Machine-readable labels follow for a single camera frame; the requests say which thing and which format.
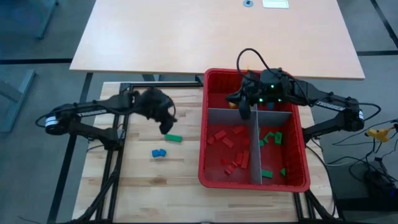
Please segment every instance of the wooden table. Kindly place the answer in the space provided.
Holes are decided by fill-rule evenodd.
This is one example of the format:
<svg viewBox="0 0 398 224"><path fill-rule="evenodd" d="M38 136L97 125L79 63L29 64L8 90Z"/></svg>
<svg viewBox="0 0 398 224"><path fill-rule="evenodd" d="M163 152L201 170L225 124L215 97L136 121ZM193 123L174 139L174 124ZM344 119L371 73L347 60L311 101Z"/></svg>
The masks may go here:
<svg viewBox="0 0 398 224"><path fill-rule="evenodd" d="M118 94L120 83L105 83L101 99ZM181 144L164 141L159 124L131 115L124 147L114 222L296 222L293 194L260 190L209 189L198 180L201 130L201 88L162 88L175 102L178 122L171 134L184 137ZM300 108L303 127L313 125L308 107ZM111 127L113 115L97 116L95 126ZM99 145L93 142L90 147ZM322 157L313 143L308 144ZM151 150L167 150L155 160ZM100 190L106 151L87 153L73 218L79 217ZM333 210L330 183L321 162L307 151L311 190L320 203ZM305 200L302 203L305 216Z"/></svg>
<svg viewBox="0 0 398 224"><path fill-rule="evenodd" d="M236 68L258 50L270 67L303 78L364 79L336 0L97 0L70 66L85 72L201 74ZM263 70L253 53L241 67Z"/></svg>

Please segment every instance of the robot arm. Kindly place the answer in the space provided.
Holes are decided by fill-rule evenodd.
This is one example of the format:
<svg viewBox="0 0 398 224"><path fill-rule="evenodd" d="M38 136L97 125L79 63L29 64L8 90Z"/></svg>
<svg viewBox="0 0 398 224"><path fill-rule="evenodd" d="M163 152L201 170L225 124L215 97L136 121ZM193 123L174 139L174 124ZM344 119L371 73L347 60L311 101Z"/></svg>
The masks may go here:
<svg viewBox="0 0 398 224"><path fill-rule="evenodd" d="M174 114L169 108L174 107ZM45 117L45 132L52 135L77 134L88 139L99 139L104 148L117 150L118 132L114 128L100 129L80 122L80 118L112 113L129 115L137 113L147 119L160 122L160 132L167 134L175 119L175 106L172 99L156 88L148 88L140 94L138 91L123 91L107 100L94 100L87 103L65 104L53 109Z"/></svg>
<svg viewBox="0 0 398 224"><path fill-rule="evenodd" d="M249 72L243 78L241 88L227 96L226 100L239 105L242 119L249 119L250 105L255 103L317 105L338 112L331 120L304 128L304 142L333 131L358 131L364 127L363 112L356 99L320 91L311 83L296 80L281 68L264 70L261 74Z"/></svg>

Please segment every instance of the green block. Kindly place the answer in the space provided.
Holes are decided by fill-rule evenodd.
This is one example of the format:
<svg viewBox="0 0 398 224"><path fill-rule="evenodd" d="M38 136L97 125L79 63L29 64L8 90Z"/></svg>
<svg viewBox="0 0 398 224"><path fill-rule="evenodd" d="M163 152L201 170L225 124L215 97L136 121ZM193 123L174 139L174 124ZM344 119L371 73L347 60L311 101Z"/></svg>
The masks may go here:
<svg viewBox="0 0 398 224"><path fill-rule="evenodd" d="M278 144L278 145L282 144L282 133L280 133L280 132L275 133L275 144Z"/></svg>
<svg viewBox="0 0 398 224"><path fill-rule="evenodd" d="M176 136L173 134L165 134L164 138L168 141L182 142L182 136Z"/></svg>
<svg viewBox="0 0 398 224"><path fill-rule="evenodd" d="M275 134L274 133L272 133L272 132L268 132L268 134L267 134L267 136L266 137L274 137L275 136Z"/></svg>
<svg viewBox="0 0 398 224"><path fill-rule="evenodd" d="M263 177L272 178L272 171L261 170L261 175L262 175Z"/></svg>
<svg viewBox="0 0 398 224"><path fill-rule="evenodd" d="M283 168L282 170L280 170L280 174L282 174L282 176L286 177L286 169Z"/></svg>

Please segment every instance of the floor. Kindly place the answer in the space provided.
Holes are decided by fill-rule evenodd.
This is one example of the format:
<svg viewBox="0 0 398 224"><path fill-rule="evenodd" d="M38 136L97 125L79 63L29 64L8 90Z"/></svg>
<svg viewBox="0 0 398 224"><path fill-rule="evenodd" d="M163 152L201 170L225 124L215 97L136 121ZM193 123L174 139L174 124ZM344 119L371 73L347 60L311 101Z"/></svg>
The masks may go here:
<svg viewBox="0 0 398 224"><path fill-rule="evenodd" d="M60 5L53 14L44 40L33 38L40 16L32 9L32 1L0 1L0 24L5 24L0 26L0 60L72 58L95 1L59 1ZM398 1L376 1L393 30L398 33ZM340 0L338 3L357 51L397 50L370 0ZM341 96L355 97L360 102L380 105L382 112L367 122L367 126L397 118L398 106L394 97L397 94L398 55L363 56L359 57L359 61L365 72L365 81L308 81L321 90L334 91ZM43 129L34 125L34 120L63 102L79 100L85 74L70 72L68 67L69 64L0 65L0 78L14 86L20 84L27 69L33 68L37 72L14 129L10 134L0 136L1 223L27 223L18 216L40 223L47 221L68 136L49 136ZM166 80L186 79L188 77L166 77ZM142 78L139 75L97 74L91 82L88 100L97 99L102 83L109 81L142 81ZM6 100L0 98L0 117L4 114L6 106ZM373 108L365 106L363 110L365 116L374 111ZM313 108L312 111L316 123L334 115L333 112L320 108ZM92 123L93 120L87 119L85 122ZM349 134L342 131L321 138L327 162L342 156L361 157L370 150L370 145L366 144L346 147L331 145ZM347 143L368 140L359 135ZM394 143L395 141L390 141L383 144L378 155L391 151ZM66 222L72 216L87 145L85 139L78 138L58 222ZM398 153L384 158L388 171L394 177L398 177L397 159ZM338 169L330 170L332 185L339 198L357 193L350 191L353 185L358 184L355 180L344 182ZM345 212L345 216L348 220L371 223L394 223L398 219L394 214L376 212Z"/></svg>

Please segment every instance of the green block on table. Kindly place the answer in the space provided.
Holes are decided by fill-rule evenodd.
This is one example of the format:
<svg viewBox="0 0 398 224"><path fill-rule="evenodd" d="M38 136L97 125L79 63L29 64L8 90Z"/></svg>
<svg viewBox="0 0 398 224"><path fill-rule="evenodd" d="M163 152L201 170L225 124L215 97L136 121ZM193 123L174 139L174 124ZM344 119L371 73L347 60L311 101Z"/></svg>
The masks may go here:
<svg viewBox="0 0 398 224"><path fill-rule="evenodd" d="M282 176L286 177L286 169L283 168L282 170L280 170L280 174L282 174Z"/></svg>
<svg viewBox="0 0 398 224"><path fill-rule="evenodd" d="M261 171L261 175L262 175L263 177L272 178L272 171L262 170L262 171Z"/></svg>
<svg viewBox="0 0 398 224"><path fill-rule="evenodd" d="M282 144L282 133L275 133L275 144Z"/></svg>
<svg viewBox="0 0 398 224"><path fill-rule="evenodd" d="M165 134L164 138L168 141L182 142L182 136L176 136L173 134Z"/></svg>

